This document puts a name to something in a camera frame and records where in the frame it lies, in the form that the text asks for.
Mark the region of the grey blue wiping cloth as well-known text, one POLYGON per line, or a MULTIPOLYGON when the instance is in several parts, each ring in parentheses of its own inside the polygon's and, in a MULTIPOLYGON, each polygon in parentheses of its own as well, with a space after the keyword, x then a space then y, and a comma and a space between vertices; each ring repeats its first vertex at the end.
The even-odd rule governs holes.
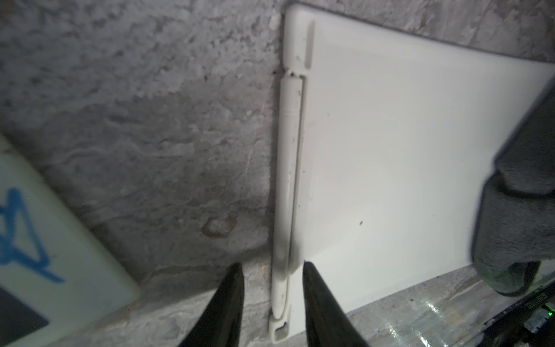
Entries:
POLYGON ((554 91, 514 131, 484 184, 472 261, 496 292, 520 296, 554 258, 554 91))

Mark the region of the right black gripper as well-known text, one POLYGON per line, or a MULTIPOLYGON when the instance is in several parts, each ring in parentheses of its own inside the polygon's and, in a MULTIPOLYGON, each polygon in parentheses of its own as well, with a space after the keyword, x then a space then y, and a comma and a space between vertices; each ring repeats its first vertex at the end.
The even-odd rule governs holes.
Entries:
POLYGON ((554 284, 537 289, 489 321, 473 346, 554 346, 554 284))

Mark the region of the white drawing tablet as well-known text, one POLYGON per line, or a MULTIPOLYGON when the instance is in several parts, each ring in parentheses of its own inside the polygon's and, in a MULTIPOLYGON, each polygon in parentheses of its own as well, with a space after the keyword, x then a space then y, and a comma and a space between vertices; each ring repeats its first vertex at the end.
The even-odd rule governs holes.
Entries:
POLYGON ((132 277, 1 140, 1 345, 46 346, 139 296, 132 277))
POLYGON ((554 65, 291 5, 269 338, 305 331, 302 265, 350 312, 470 264, 494 156, 554 65))

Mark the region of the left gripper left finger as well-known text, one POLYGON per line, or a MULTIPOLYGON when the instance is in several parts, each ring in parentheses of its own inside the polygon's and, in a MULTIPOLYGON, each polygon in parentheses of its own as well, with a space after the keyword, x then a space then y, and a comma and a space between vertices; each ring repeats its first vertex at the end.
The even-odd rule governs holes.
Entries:
POLYGON ((205 311, 181 346, 238 346, 244 309, 244 273, 241 263, 229 268, 205 311))

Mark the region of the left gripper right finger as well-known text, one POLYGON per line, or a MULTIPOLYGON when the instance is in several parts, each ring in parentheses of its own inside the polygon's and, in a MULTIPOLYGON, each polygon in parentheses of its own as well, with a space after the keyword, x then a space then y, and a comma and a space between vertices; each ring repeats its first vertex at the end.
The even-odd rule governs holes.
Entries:
POLYGON ((302 283, 309 346, 367 346, 329 290, 315 265, 304 262, 302 283))

